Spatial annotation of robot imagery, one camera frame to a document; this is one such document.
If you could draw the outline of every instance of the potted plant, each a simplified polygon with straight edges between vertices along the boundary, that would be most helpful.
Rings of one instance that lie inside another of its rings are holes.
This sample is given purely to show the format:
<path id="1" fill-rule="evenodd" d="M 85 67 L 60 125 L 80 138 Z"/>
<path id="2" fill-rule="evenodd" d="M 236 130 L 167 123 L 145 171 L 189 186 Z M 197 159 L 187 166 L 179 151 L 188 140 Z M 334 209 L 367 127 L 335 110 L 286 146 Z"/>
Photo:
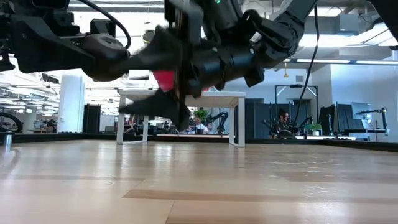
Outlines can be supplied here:
<path id="1" fill-rule="evenodd" d="M 197 134 L 203 134 L 204 125 L 201 125 L 201 124 L 202 124 L 202 122 L 206 121 L 207 114 L 208 114 L 207 110 L 204 110 L 204 109 L 200 109 L 200 110 L 197 110 L 194 112 L 195 117 L 200 119 L 199 127 L 203 127 L 203 128 L 198 128 L 197 124 L 195 124 L 195 127 L 196 127 L 195 132 Z"/>
<path id="2" fill-rule="evenodd" d="M 319 136 L 319 130 L 322 129 L 320 124 L 309 124 L 307 125 L 307 130 L 311 131 L 313 136 Z"/>

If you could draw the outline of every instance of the table leg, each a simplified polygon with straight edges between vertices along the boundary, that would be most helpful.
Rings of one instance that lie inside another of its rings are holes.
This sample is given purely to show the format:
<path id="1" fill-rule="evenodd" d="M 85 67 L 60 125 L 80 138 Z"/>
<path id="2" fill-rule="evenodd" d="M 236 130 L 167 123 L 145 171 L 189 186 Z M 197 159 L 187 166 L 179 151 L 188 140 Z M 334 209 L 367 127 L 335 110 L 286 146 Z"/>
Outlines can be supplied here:
<path id="1" fill-rule="evenodd" d="M 120 96 L 119 108 L 126 105 L 126 96 Z M 119 113 L 118 118 L 118 130 L 116 131 L 116 142 L 117 144 L 123 144 L 123 134 L 124 134 L 124 117 L 125 115 Z"/>
<path id="2" fill-rule="evenodd" d="M 244 97 L 239 98 L 239 103 L 238 103 L 238 147 L 244 147 L 244 143 L 246 141 L 245 136 L 244 136 L 244 130 L 245 130 L 245 123 L 244 123 Z"/>
<path id="3" fill-rule="evenodd" d="M 234 108 L 229 108 L 229 143 L 235 145 Z"/>
<path id="4" fill-rule="evenodd" d="M 149 124 L 149 117 L 144 116 L 144 132 L 142 134 L 142 141 L 148 141 L 148 124 Z"/>

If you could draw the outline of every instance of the red object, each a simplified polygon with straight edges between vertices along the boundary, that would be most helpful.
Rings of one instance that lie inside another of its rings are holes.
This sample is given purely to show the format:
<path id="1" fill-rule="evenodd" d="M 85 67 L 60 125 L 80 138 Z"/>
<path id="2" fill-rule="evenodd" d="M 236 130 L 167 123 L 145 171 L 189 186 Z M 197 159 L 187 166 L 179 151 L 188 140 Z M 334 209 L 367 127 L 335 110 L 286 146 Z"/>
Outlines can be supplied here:
<path id="1" fill-rule="evenodd" d="M 158 86 L 163 91 L 169 91 L 174 87 L 174 71 L 156 70 L 152 72 L 157 81 Z"/>

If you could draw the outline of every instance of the floor board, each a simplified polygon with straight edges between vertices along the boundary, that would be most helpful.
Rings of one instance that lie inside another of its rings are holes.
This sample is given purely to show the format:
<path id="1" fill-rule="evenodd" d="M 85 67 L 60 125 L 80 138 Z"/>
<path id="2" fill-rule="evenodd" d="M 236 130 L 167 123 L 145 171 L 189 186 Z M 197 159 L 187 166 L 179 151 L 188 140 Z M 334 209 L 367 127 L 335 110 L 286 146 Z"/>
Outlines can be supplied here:
<path id="1" fill-rule="evenodd" d="M 398 154 L 329 146 L 16 144 L 0 223 L 398 223 Z"/>

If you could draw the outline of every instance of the white table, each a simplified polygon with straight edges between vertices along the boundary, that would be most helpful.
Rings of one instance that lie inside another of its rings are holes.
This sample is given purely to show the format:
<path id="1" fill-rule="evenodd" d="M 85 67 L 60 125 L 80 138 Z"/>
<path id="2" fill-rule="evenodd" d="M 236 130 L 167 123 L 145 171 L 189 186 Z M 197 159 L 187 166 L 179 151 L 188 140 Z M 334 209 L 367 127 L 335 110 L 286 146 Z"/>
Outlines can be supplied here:
<path id="1" fill-rule="evenodd" d="M 151 96 L 155 90 L 119 90 L 120 102 L 119 107 L 126 105 L 126 99 L 132 101 L 141 100 Z M 206 91 L 202 93 L 200 98 L 194 99 L 187 96 L 185 104 L 187 106 L 204 107 L 204 108 L 229 108 L 229 143 L 238 147 L 244 147 L 244 99 L 246 93 L 244 92 L 227 92 L 227 91 Z M 238 143 L 234 143 L 234 108 L 238 105 Z M 116 133 L 116 142 L 118 144 L 126 144 L 133 142 L 124 142 L 124 118 L 125 114 L 119 114 L 118 130 Z M 140 142 L 148 141 L 148 116 L 144 117 L 144 133 Z"/>

